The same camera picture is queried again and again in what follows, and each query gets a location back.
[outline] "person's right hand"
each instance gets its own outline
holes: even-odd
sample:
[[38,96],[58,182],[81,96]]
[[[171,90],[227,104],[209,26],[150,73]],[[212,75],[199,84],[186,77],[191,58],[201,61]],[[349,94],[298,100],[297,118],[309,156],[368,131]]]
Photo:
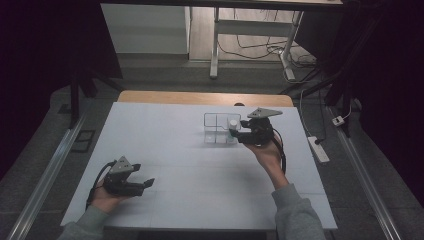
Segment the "person's right hand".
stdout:
[[[274,136],[278,143],[281,144],[281,139]],[[259,164],[265,169],[274,184],[275,189],[282,188],[289,184],[283,170],[281,170],[281,155],[277,146],[272,141],[262,146],[253,144],[244,144],[255,154]]]

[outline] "metal stand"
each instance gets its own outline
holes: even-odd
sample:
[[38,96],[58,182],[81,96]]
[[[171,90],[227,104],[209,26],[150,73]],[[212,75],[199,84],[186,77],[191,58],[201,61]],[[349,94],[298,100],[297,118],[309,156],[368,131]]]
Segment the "metal stand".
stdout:
[[210,78],[218,77],[218,35],[248,35],[248,36],[274,36],[287,37],[287,44],[280,54],[284,70],[289,80],[295,80],[290,62],[287,60],[290,48],[296,36],[302,12],[295,12],[293,23],[259,22],[242,20],[219,20],[219,8],[214,10],[214,34],[211,58]]
[[293,70],[291,68],[290,61],[288,60],[288,56],[290,54],[290,48],[293,44],[294,37],[296,36],[296,33],[297,33],[297,29],[299,27],[299,23],[300,23],[300,19],[302,18],[302,14],[303,14],[303,12],[294,12],[295,16],[294,16],[294,20],[293,20],[293,24],[292,24],[292,29],[289,33],[288,38],[287,38],[287,43],[286,43],[286,46],[284,47],[284,51],[282,53],[280,53],[280,59],[281,59],[281,62],[283,63],[284,72],[286,73],[287,80],[289,80],[289,81],[296,80],[296,78],[293,74]]

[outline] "person's left hand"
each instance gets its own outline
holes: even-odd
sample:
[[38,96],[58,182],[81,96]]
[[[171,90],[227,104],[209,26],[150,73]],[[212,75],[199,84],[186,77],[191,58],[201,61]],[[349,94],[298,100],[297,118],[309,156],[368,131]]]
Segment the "person's left hand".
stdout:
[[103,180],[97,183],[96,191],[94,192],[94,199],[91,202],[91,205],[97,207],[105,213],[110,213],[116,206],[119,205],[120,202],[131,198],[130,196],[114,196],[106,192],[106,190],[102,187]]

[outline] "sleeve cuff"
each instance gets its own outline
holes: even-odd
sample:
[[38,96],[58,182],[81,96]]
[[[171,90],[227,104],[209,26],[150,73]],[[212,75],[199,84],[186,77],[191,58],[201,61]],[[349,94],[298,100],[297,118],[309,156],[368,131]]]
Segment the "sleeve cuff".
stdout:
[[88,206],[77,224],[90,232],[102,232],[104,223],[109,215],[100,209]]
[[275,205],[277,205],[277,209],[287,207],[301,200],[293,183],[275,190],[272,193],[272,197],[274,198]]

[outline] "metal rail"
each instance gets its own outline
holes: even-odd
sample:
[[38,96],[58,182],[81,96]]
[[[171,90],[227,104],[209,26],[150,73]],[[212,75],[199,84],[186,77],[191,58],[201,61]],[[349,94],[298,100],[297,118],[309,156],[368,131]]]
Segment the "metal rail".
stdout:
[[[329,107],[327,107],[326,109],[331,119],[336,117]],[[359,182],[361,183],[362,188],[364,189],[365,194],[367,195],[368,201],[377,215],[377,219],[380,222],[381,229],[386,235],[386,238],[389,240],[402,239],[395,225],[395,222],[393,221],[392,216],[387,210],[386,204],[377,192],[377,189],[374,186],[374,183],[367,171],[367,168],[364,165],[361,157],[359,156],[352,140],[346,137],[341,128],[337,128],[337,134],[352,163],[353,169],[356,175],[358,176]]]
[[15,226],[12,228],[12,231],[9,233],[7,239],[17,240],[25,239],[29,230],[31,229],[32,224],[37,217],[38,212],[41,209],[41,206],[44,203],[56,177],[65,162],[65,159],[71,149],[73,142],[75,141],[81,126],[83,125],[89,106],[91,105],[91,100],[87,100],[87,104],[84,107],[83,114],[76,122],[73,129],[68,129],[65,135],[62,138],[59,146],[56,149],[56,152],[53,154],[52,159],[50,160],[48,166],[44,170],[43,175],[40,178],[37,186],[32,192],[28,202],[26,203],[24,209],[19,215],[18,220],[15,223]]

